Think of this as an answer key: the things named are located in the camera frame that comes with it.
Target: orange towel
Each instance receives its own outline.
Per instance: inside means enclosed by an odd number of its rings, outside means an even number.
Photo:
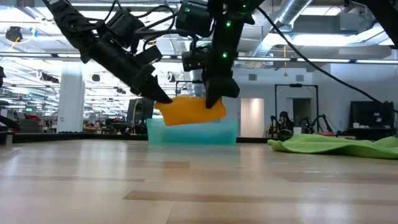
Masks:
[[[172,100],[169,104],[155,103],[167,126],[212,122],[226,115],[221,99],[211,109],[206,109],[206,98],[177,96]]]

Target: green cloth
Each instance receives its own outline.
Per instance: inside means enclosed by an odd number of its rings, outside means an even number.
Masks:
[[[376,142],[333,138],[319,134],[298,134],[281,142],[268,140],[275,151],[306,154],[333,153],[376,159],[398,159],[398,139],[388,137]]]

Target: white pillar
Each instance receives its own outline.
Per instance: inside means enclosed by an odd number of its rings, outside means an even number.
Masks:
[[[61,76],[57,132],[83,131],[85,82],[80,62],[65,62]]]
[[[95,121],[96,121],[95,114],[89,114],[88,115],[88,124],[91,124],[91,123],[95,124]]]

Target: wooden table surface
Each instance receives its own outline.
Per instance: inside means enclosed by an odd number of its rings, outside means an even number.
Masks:
[[[0,148],[0,223],[398,223],[398,161],[59,141]]]

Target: turquoise plastic bin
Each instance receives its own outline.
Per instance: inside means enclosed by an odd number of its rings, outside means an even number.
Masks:
[[[163,119],[148,119],[149,144],[194,144],[233,146],[238,136],[237,121],[166,126]]]

